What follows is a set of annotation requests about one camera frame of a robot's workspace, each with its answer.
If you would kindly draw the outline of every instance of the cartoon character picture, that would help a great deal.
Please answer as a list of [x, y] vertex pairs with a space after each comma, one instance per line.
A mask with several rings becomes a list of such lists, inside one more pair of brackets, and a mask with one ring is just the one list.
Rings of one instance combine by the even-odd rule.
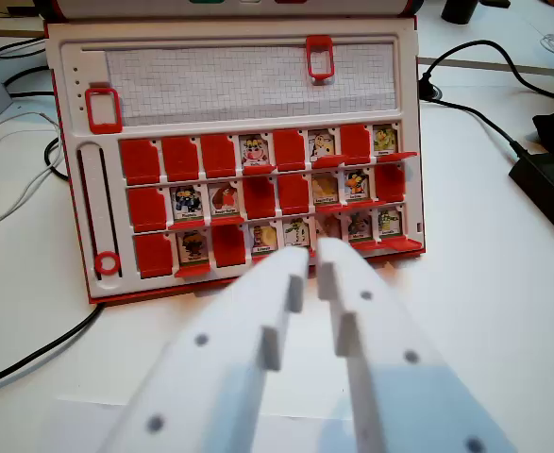
[[362, 200], [369, 197], [369, 176], [363, 170], [345, 174], [344, 187], [346, 200]]
[[308, 144], [311, 149], [311, 162], [335, 154], [335, 141], [326, 129], [309, 131]]
[[212, 216], [239, 213], [237, 188], [229, 182], [210, 184], [210, 211]]
[[285, 245], [311, 246], [311, 232], [308, 224], [301, 217], [290, 221], [283, 221]]
[[348, 240], [354, 243], [370, 239], [373, 239], [371, 214], [369, 212], [354, 212], [350, 214]]
[[252, 255], [265, 255], [277, 250], [277, 229], [270, 224], [250, 225], [249, 230], [253, 239]]
[[315, 205], [337, 203], [337, 178], [329, 173], [312, 175], [312, 198]]
[[317, 238], [342, 238], [342, 224], [335, 215], [317, 216], [315, 220]]
[[208, 242], [200, 231], [192, 230], [178, 233], [177, 241], [181, 265], [208, 260]]
[[174, 220], [202, 219], [203, 207], [201, 193], [194, 186], [178, 186], [170, 188]]
[[396, 131], [392, 125], [375, 126], [373, 146], [378, 156], [396, 152]]
[[268, 164], [268, 142], [261, 135], [241, 137], [241, 162], [243, 166]]
[[398, 210], [381, 210], [378, 214], [379, 237], [400, 236], [402, 234], [401, 215]]

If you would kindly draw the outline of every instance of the white table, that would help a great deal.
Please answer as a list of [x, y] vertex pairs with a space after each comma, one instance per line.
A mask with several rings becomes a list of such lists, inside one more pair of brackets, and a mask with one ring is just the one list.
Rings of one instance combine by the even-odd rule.
[[[426, 0], [417, 14], [423, 62], [429, 63], [463, 42], [491, 40], [503, 46], [522, 71], [554, 73], [554, 54], [540, 44], [544, 35], [554, 34], [554, 8], [550, 5], [541, 0], [512, 0], [507, 9], [478, 4], [467, 25], [443, 20], [444, 5], [445, 0]], [[449, 58], [454, 66], [508, 70], [505, 59], [486, 46], [464, 49]]]
[[[48, 83], [44, 77], [26, 83], [37, 88]], [[445, 99], [481, 109], [538, 148], [527, 141], [531, 116], [553, 112], [553, 100], [519, 89], [507, 73], [439, 68], [432, 80]], [[554, 91], [552, 77], [529, 80]], [[50, 113], [53, 101], [17, 103], [3, 116], [23, 110]], [[421, 113], [428, 252], [377, 270], [518, 450], [554, 452], [554, 227], [507, 176], [512, 151], [486, 126], [439, 106], [422, 104]], [[48, 128], [25, 117], [2, 130], [41, 127]], [[0, 144], [0, 211], [42, 168], [52, 138], [20, 133]], [[90, 312], [84, 285], [69, 190], [51, 177], [0, 224], [0, 370]], [[211, 297], [105, 310], [66, 352], [0, 390], [0, 452], [37, 451], [56, 397], [126, 403], [164, 343]], [[327, 304], [311, 279], [262, 412], [350, 417], [344, 362], [331, 345]]]

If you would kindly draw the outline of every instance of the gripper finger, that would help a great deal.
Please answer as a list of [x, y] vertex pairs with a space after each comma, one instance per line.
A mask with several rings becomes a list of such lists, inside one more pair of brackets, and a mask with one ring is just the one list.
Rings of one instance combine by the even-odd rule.
[[214, 299], [164, 349], [101, 449], [251, 448], [266, 370], [278, 370], [290, 311], [301, 311], [306, 249], [285, 247]]
[[358, 451], [515, 451], [358, 252], [337, 239], [319, 240], [317, 250], [319, 297], [330, 304], [335, 352], [346, 358]]

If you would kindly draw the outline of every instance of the grid paper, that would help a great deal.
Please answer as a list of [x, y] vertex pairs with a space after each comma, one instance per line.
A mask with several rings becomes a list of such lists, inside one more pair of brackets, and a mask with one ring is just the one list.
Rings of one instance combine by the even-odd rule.
[[[125, 126], [395, 109], [394, 46], [333, 46], [335, 76], [313, 84], [305, 47], [108, 51]], [[327, 53], [312, 53], [326, 72]]]

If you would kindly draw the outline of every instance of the guess who game board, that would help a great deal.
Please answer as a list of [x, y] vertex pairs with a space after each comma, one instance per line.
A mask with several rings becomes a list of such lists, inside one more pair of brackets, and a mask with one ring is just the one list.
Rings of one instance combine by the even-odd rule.
[[425, 250], [412, 17], [47, 28], [93, 303]]

